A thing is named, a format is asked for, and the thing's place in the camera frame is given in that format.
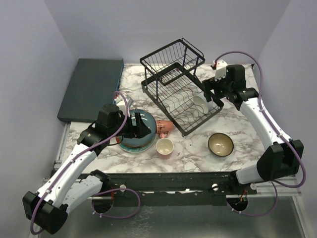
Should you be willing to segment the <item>white bowl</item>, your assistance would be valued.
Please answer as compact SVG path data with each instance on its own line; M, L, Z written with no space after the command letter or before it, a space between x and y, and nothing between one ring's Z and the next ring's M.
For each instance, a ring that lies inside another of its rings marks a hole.
M212 101L208 102L203 94L197 94L193 97L193 103L197 110L203 114L207 114L212 111Z

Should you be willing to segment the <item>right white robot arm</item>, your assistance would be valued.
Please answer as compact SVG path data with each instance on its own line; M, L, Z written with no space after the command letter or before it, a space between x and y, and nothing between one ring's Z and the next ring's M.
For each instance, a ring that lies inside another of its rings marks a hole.
M215 76L203 81L207 101L226 98L251 123L264 147L255 165L236 170L228 181L228 189L239 194L246 184L275 180L295 175L300 167L304 146L293 140L276 123L259 99L257 89L247 87L245 68L219 60L212 68Z

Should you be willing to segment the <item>plain pink mug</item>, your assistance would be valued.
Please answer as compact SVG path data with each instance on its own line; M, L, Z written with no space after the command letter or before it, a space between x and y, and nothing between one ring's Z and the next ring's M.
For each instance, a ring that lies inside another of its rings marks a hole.
M161 138L156 143L156 151L160 158L168 159L174 150L173 142L168 138Z

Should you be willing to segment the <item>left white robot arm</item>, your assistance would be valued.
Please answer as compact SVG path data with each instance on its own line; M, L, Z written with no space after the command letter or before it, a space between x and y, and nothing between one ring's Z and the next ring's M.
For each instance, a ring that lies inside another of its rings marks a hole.
M56 173L35 193L27 192L23 198L30 231L38 235L42 231L57 233L68 214L89 196L104 196L109 192L107 176L96 171L89 175L83 185L74 183L83 170L109 146L114 137L140 139L152 133L139 112L130 115L114 104L105 104L97 120L81 132L71 154Z

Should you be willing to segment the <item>dark bowl beige inside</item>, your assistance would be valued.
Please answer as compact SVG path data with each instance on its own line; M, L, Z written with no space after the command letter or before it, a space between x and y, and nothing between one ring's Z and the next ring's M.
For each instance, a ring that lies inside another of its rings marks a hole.
M215 133L208 139L208 148L216 156L229 156L234 149L232 139L224 133Z

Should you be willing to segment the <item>blue glazed floral plate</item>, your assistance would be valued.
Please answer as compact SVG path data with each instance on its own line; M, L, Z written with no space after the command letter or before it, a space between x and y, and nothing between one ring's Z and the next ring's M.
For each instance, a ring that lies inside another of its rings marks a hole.
M152 116L151 113L142 110L142 109L133 109L133 110L129 110L130 113L130 117L132 120L132 125L135 126L135 116L134 113L140 113L142 121L144 122L144 124L151 129L152 133L141 138L141 139L149 139L151 140L155 135L156 135L156 120L155 118Z

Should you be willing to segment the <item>black wire dish rack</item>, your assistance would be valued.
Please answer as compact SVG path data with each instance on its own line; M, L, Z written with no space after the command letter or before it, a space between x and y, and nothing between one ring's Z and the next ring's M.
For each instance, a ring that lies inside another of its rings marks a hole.
M187 136L218 114L224 104L211 103L207 113L194 105L194 96L203 93L196 70L205 62L204 54L186 39L177 39L140 58L145 68L142 91Z

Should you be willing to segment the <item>printed salmon coffee mug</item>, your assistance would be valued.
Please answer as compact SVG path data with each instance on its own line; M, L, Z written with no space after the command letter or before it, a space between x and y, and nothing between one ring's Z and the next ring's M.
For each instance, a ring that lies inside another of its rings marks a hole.
M159 138L166 138L174 129L173 122L169 120L157 120L156 121L156 133L159 135Z

